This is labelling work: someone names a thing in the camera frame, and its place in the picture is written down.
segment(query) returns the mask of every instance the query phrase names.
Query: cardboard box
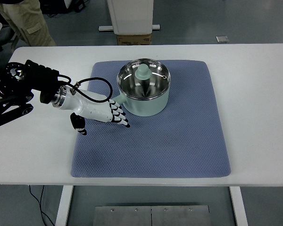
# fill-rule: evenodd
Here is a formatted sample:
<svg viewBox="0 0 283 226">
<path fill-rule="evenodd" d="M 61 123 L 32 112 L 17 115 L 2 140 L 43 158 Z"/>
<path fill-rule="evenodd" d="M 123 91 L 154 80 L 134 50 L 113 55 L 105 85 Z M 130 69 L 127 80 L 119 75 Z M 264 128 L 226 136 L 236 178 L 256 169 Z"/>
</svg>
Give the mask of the cardboard box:
<svg viewBox="0 0 283 226">
<path fill-rule="evenodd" d="M 119 46 L 151 45 L 151 34 L 118 34 L 117 44 Z"/>
</svg>

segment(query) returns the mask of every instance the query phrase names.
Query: pot lid knob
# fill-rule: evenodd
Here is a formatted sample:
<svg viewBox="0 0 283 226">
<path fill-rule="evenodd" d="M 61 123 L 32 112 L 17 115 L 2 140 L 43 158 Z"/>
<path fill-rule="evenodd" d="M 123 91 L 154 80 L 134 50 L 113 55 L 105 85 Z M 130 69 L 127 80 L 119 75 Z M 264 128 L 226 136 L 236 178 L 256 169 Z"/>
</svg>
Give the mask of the pot lid knob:
<svg viewBox="0 0 283 226">
<path fill-rule="evenodd" d="M 152 71 L 146 64 L 141 64 L 138 66 L 135 77 L 139 80 L 147 80 L 152 76 Z"/>
</svg>

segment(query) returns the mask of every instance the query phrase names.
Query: gray floor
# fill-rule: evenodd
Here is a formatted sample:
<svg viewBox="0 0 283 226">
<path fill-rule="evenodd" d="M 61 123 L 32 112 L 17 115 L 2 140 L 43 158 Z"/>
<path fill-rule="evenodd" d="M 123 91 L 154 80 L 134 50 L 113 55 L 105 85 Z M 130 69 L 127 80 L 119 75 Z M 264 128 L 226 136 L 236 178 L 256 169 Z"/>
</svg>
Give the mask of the gray floor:
<svg viewBox="0 0 283 226">
<path fill-rule="evenodd" d="M 104 0 L 91 0 L 80 13 L 44 17 L 58 46 L 117 44 L 114 33 L 98 32 L 98 26 L 111 25 Z M 154 0 L 153 24 L 161 25 L 153 32 L 153 45 L 216 44 L 219 35 L 227 35 L 230 43 L 283 43 L 283 0 Z M 11 57 L 9 47 L 0 52 L 0 67 Z M 37 195 L 41 189 L 33 186 Z M 53 221 L 61 190 L 45 187 L 43 211 Z M 283 226 L 283 187 L 243 187 L 241 192 L 250 226 Z M 129 203 L 207 204 L 213 225 L 234 224 L 226 188 L 77 186 L 68 225 L 92 225 L 96 205 Z M 0 225 L 43 225 L 38 208 L 28 186 L 0 185 Z"/>
</svg>

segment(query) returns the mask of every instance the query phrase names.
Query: table leg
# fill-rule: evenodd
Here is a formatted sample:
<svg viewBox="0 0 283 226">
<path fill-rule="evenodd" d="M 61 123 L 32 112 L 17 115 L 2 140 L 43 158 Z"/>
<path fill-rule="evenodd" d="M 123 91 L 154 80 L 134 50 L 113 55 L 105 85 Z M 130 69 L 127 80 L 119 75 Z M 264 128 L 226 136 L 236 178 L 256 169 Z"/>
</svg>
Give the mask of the table leg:
<svg viewBox="0 0 283 226">
<path fill-rule="evenodd" d="M 248 226 L 240 187 L 230 187 L 237 226 Z"/>
<path fill-rule="evenodd" d="M 56 226 L 66 226 L 74 186 L 64 185 L 56 219 Z"/>
</svg>

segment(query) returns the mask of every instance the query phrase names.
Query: metal rim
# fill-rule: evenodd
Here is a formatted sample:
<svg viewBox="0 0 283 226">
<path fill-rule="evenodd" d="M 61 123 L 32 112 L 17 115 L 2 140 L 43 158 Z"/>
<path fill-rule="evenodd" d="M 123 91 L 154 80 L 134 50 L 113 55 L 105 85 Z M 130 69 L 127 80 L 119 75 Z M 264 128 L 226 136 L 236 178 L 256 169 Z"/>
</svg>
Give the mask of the metal rim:
<svg viewBox="0 0 283 226">
<path fill-rule="evenodd" d="M 133 67 L 134 66 L 137 66 L 137 65 L 140 65 L 142 64 L 143 62 L 146 62 L 146 63 L 154 63 L 156 65 L 159 65 L 161 66 L 165 71 L 166 73 L 168 74 L 168 76 L 166 77 L 167 79 L 167 86 L 158 94 L 154 95 L 154 96 L 151 96 L 151 97 L 135 97 L 135 96 L 132 96 L 132 95 L 129 95 L 127 94 L 126 92 L 124 92 L 122 89 L 121 89 L 121 80 L 120 80 L 120 76 L 123 74 L 123 72 L 126 70 L 126 68 L 129 68 L 129 67 Z M 168 70 L 168 68 L 161 62 L 157 61 L 157 60 L 153 60 L 153 59 L 147 59 L 147 58 L 142 58 L 142 59 L 136 59 L 136 60 L 133 60 L 133 61 L 130 61 L 129 63 L 125 64 L 121 69 L 120 71 L 118 72 L 117 74 L 117 84 L 118 84 L 118 88 L 119 90 L 128 98 L 130 99 L 133 99 L 133 100 L 141 100 L 141 101 L 147 101 L 147 100 L 153 100 L 153 99 L 156 99 L 160 96 L 162 96 L 163 94 L 166 93 L 166 91 L 169 89 L 170 87 L 170 84 L 171 84 L 171 76 L 170 76 L 170 71 Z"/>
</svg>

